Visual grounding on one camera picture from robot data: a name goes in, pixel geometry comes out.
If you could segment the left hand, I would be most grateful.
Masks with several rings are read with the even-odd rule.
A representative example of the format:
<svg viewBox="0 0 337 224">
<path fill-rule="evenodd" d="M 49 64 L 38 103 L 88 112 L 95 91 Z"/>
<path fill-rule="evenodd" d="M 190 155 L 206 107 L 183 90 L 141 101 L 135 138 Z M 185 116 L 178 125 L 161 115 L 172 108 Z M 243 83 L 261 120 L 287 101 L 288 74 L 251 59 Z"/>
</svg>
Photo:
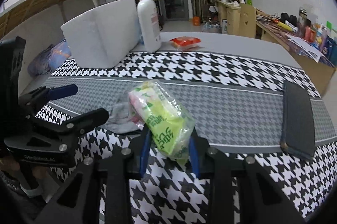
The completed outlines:
<svg viewBox="0 0 337 224">
<path fill-rule="evenodd" d="M 27 190 L 39 187 L 38 180 L 43 180 L 49 174 L 49 168 L 45 166 L 24 165 L 23 167 L 13 158 L 1 158 L 1 171 L 7 172 L 16 178 L 21 186 Z"/>
</svg>

